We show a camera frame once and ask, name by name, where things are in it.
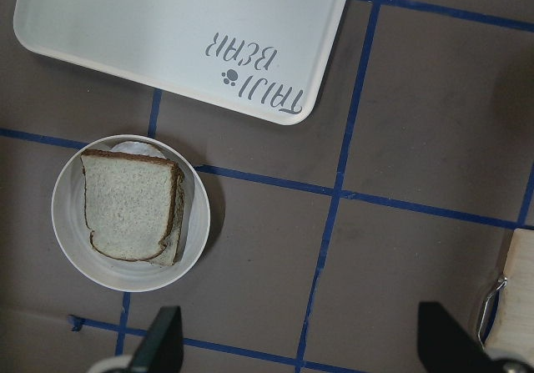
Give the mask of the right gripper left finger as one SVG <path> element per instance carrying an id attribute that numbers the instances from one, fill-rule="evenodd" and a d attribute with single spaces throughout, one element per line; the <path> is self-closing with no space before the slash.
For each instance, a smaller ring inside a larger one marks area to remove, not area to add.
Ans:
<path id="1" fill-rule="evenodd" d="M 184 337 L 179 306 L 162 307 L 128 363 L 129 372 L 180 372 Z"/>

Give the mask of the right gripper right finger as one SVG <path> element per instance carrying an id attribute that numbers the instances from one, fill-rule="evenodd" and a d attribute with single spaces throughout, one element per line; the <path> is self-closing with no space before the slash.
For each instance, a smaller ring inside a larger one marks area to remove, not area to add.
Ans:
<path id="1" fill-rule="evenodd" d="M 439 302 L 421 302 L 417 354 L 426 372 L 496 372 L 496 365 Z"/>

